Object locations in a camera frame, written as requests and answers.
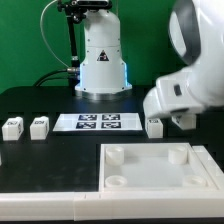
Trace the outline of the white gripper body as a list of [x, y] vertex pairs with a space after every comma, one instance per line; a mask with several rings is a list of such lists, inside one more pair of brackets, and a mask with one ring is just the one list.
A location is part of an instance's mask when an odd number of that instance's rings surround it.
[[143, 101], [145, 120], [170, 118], [182, 130], [196, 128], [197, 114], [204, 106], [188, 88], [187, 73], [160, 77]]

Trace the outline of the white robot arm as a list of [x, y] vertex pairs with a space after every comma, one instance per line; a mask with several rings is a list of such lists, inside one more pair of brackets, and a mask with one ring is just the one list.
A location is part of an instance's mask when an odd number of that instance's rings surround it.
[[[78, 95], [111, 100], [132, 90], [121, 57], [120, 21], [110, 0], [75, 0], [85, 33]], [[168, 118], [183, 130], [196, 116], [224, 106], [224, 0], [177, 0], [168, 28], [175, 51], [187, 66], [156, 80], [144, 98], [145, 121]]]

